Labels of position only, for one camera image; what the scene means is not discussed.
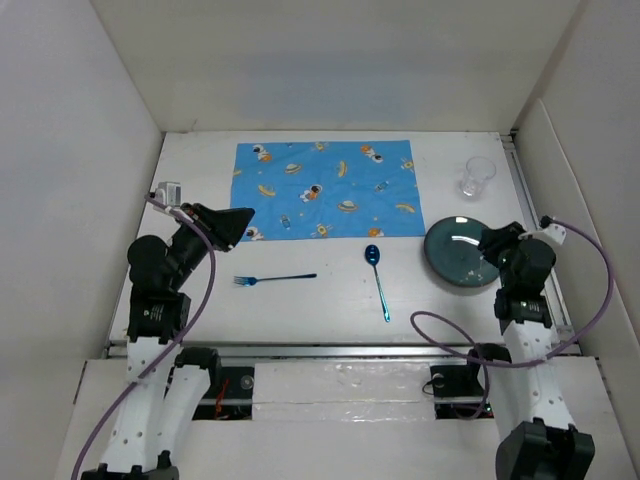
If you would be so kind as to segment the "blue metal fork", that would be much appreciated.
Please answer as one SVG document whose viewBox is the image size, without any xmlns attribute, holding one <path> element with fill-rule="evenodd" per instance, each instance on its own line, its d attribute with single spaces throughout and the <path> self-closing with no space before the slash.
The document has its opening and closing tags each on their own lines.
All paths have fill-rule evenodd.
<svg viewBox="0 0 640 480">
<path fill-rule="evenodd" d="M 249 277 L 249 276 L 235 276 L 233 278 L 233 283 L 243 287 L 250 287 L 250 286 L 255 286 L 260 282 L 314 279 L 316 277 L 317 277 L 316 273 L 290 275 L 290 276 L 263 277 L 263 278 L 256 278 L 256 277 Z"/>
</svg>

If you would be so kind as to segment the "dark teal ceramic plate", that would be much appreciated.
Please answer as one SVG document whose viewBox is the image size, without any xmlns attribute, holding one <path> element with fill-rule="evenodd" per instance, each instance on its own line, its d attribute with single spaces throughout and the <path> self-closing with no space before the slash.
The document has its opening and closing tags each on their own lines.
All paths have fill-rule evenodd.
<svg viewBox="0 0 640 480">
<path fill-rule="evenodd" d="M 463 288 L 485 287 L 499 277 L 478 245 L 487 226 L 471 217 L 438 220 L 426 233 L 424 254 L 431 269 L 447 283 Z"/>
</svg>

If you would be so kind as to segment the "clear drinking glass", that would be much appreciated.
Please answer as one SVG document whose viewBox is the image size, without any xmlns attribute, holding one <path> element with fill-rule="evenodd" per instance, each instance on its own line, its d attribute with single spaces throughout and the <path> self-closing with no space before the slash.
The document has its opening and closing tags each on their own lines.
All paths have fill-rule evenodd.
<svg viewBox="0 0 640 480">
<path fill-rule="evenodd" d="M 461 194 L 467 198 L 478 197 L 496 172 L 496 165 L 492 160 L 483 156 L 470 158 L 458 183 Z"/>
</svg>

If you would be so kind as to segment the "blue space-print placemat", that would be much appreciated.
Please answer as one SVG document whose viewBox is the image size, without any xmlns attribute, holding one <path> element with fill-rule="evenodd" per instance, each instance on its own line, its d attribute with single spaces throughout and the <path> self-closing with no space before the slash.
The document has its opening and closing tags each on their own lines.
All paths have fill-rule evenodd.
<svg viewBox="0 0 640 480">
<path fill-rule="evenodd" d="M 241 143 L 231 205 L 255 211 L 246 241 L 425 233 L 407 140 Z"/>
</svg>

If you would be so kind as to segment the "blue metal spoon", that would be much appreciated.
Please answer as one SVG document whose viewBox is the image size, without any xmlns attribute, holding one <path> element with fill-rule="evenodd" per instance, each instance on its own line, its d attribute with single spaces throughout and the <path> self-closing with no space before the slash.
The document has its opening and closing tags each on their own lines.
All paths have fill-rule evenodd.
<svg viewBox="0 0 640 480">
<path fill-rule="evenodd" d="M 389 311 L 389 307 L 385 298 L 384 290 L 383 290 L 379 272 L 378 272 L 378 264 L 381 258 L 379 248 L 374 244 L 368 245 L 364 250 L 364 257 L 366 262 L 372 267 L 374 272 L 374 278 L 375 278 L 376 286 L 378 289 L 384 321 L 386 323 L 390 323 L 391 322 L 390 311 Z"/>
</svg>

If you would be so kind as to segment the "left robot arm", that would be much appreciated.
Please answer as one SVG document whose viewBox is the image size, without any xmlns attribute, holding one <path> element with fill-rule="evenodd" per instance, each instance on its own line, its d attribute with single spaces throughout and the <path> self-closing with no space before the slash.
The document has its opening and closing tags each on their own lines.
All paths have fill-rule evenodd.
<svg viewBox="0 0 640 480">
<path fill-rule="evenodd" d="M 169 240 L 145 235 L 129 246 L 126 387 L 81 448 L 74 479 L 178 478 L 178 448 L 197 406 L 222 387 L 218 352 L 183 344 L 204 309 L 192 311 L 181 288 L 203 259 L 239 243 L 255 211 L 146 199 L 179 227 Z"/>
</svg>

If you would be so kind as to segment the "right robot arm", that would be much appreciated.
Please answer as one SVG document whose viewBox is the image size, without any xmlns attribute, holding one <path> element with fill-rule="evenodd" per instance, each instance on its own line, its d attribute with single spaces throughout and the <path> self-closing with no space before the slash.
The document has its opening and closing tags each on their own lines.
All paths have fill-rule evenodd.
<svg viewBox="0 0 640 480">
<path fill-rule="evenodd" d="M 494 314 L 504 344 L 482 345 L 462 369 L 473 393 L 488 391 L 500 443 L 499 479 L 583 479 L 595 456 L 563 398 L 553 353 L 553 322 L 542 292 L 566 231 L 544 218 L 537 232 L 517 222 L 485 229 L 478 249 L 499 272 Z"/>
</svg>

